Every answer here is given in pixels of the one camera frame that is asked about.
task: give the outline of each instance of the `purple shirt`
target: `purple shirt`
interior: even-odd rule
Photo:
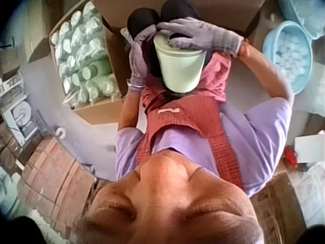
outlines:
[[[223,130],[237,156],[248,196],[260,191],[271,179],[281,158],[292,108],[283,98],[272,98],[246,114],[226,102],[219,104]],[[137,128],[118,132],[116,174],[120,179],[136,167],[136,153],[144,134]],[[219,176],[207,139],[183,126],[170,126],[157,134],[151,153],[172,148],[190,161]]]

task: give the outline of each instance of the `hand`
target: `hand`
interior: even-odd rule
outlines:
[[[141,31],[134,39],[134,44],[129,54],[130,67],[132,70],[131,79],[128,86],[132,90],[141,91],[146,87],[146,78],[150,70],[149,46],[148,43],[157,29],[153,24]]]
[[[244,38],[230,30],[217,27],[191,17],[162,22],[157,28],[180,33],[188,37],[173,38],[172,47],[222,50],[237,57]]]

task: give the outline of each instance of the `black pants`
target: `black pants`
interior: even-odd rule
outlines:
[[[134,39],[141,31],[152,24],[160,22],[170,22],[174,19],[192,17],[200,19],[201,17],[196,9],[187,0],[167,0],[161,8],[160,17],[153,9],[136,9],[127,20],[127,29]],[[154,77],[161,77],[160,65],[155,47],[152,43],[150,47],[151,70]],[[204,67],[209,63],[212,57],[212,50],[207,51]]]

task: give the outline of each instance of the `woman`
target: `woman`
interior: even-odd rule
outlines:
[[[131,15],[132,77],[118,124],[117,181],[98,191],[79,222],[85,243],[263,242],[249,197],[280,159],[293,93],[242,37],[199,19],[183,0],[167,1],[161,19],[147,9]],[[154,78],[152,37],[159,29],[187,36],[172,39],[172,46],[210,50],[197,89],[186,96]],[[224,102],[229,55],[243,61],[271,97],[247,114]],[[136,128],[141,98],[145,134]]]

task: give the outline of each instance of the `glove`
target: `glove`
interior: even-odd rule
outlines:
[[[146,79],[150,70],[149,47],[150,41],[156,34],[157,29],[153,24],[141,31],[134,39],[134,44],[129,54],[131,79],[127,83],[129,88],[140,92],[146,87]]]
[[[171,39],[172,47],[222,50],[234,57],[237,57],[244,40],[235,32],[191,17],[175,19],[169,23],[162,22],[158,24],[157,28],[187,36]]]

